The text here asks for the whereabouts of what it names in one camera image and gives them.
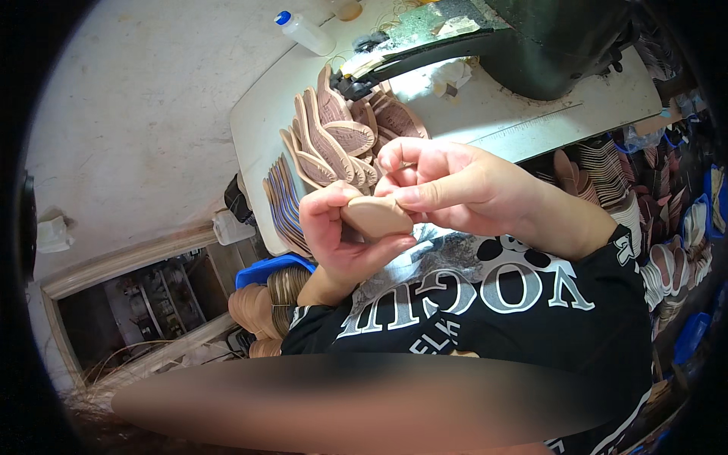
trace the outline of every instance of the cable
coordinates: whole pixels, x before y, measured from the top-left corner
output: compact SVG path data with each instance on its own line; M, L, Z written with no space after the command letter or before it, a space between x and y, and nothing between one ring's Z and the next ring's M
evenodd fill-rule
M609 134L609 131L607 131L607 132L606 132L606 135L607 135L607 137L608 137L609 139L611 139L611 140L612 140L612 143L614 143L614 147L615 147L615 148L616 148L617 150L621 151L621 152L622 152L623 154L625 154L625 155L631 155L631 153L630 153L630 152L629 152L628 150L624 150L624 149L623 149L622 147L620 147L620 145L619 145L619 144L618 144L618 143L617 143L617 142L616 142L616 141L614 140L614 138L612 137L612 135L611 135L611 134Z
M663 137L665 138L665 140L666 140L666 141L668 142L668 144L670 144L670 146L671 146L671 147L672 147L673 149L677 149L677 148L678 148L679 146L681 146L681 145L683 145L683 144L685 143L685 141L684 141L684 140L682 140L682 139L680 140L680 142L678 142L678 145L675 145L675 144L671 143L671 142L670 142L670 138L668 137L668 134L667 134L666 132L664 132L664 133L662 134L662 136L663 136Z
M200 365L204 365L205 363L213 362L214 360L217 360L217 359L219 359L219 358L225 357L226 355L230 355L230 354L237 354L238 352L242 352L242 353L244 354L244 352L243 352L243 351L231 351L231 352L226 352L225 354L222 354L222 355L219 355L219 356L217 356L217 357L214 357L214 358L212 358L212 359L206 360L205 362L202 362L202 363L200 363Z

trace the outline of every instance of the glue bottle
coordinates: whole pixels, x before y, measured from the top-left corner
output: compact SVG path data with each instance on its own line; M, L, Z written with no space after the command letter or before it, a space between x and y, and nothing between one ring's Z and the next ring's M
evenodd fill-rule
M300 14L281 11L275 23L281 26L284 35L318 55L331 54L336 48L335 39Z

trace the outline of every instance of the foam piece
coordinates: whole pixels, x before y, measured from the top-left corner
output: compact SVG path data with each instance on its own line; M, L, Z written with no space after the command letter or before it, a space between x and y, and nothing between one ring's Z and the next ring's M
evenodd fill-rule
M412 219L393 197L355 197L341 208L341 219L374 240L393 234L410 234Z

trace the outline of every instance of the plastic bottle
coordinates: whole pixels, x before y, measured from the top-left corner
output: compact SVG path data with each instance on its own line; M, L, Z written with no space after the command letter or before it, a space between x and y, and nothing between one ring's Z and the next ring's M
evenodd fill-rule
M299 14L281 11L275 23L281 26L284 35L318 55L331 54L336 47L335 39Z
M362 6L356 0L323 0L323 3L342 22L354 20L362 13Z

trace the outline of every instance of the blue bottle cap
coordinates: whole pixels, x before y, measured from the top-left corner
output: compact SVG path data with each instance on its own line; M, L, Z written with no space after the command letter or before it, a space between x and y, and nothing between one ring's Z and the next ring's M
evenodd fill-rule
M275 18L275 23L278 25L285 25L290 20L290 13L288 11L281 11Z

